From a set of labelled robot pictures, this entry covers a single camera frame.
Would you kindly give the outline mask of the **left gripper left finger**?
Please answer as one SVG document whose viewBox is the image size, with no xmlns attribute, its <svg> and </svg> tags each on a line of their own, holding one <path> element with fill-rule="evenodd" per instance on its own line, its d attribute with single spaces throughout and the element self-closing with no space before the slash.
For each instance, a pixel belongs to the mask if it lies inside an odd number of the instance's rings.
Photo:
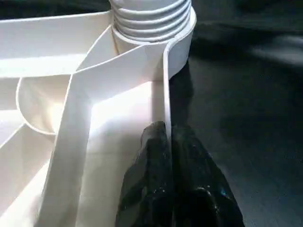
<svg viewBox="0 0 303 227">
<path fill-rule="evenodd" d="M 141 148 L 121 187 L 117 227 L 170 227 L 174 207 L 172 158 L 166 127 L 157 121 L 143 130 Z"/>
</svg>

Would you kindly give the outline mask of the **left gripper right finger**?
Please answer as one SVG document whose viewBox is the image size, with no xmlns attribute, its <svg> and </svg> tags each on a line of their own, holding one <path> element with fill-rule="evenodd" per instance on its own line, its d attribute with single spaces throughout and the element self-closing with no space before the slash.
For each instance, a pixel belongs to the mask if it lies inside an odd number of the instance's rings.
<svg viewBox="0 0 303 227">
<path fill-rule="evenodd" d="M 171 132 L 177 227 L 242 227 L 243 215 L 232 190 L 189 126 Z"/>
</svg>

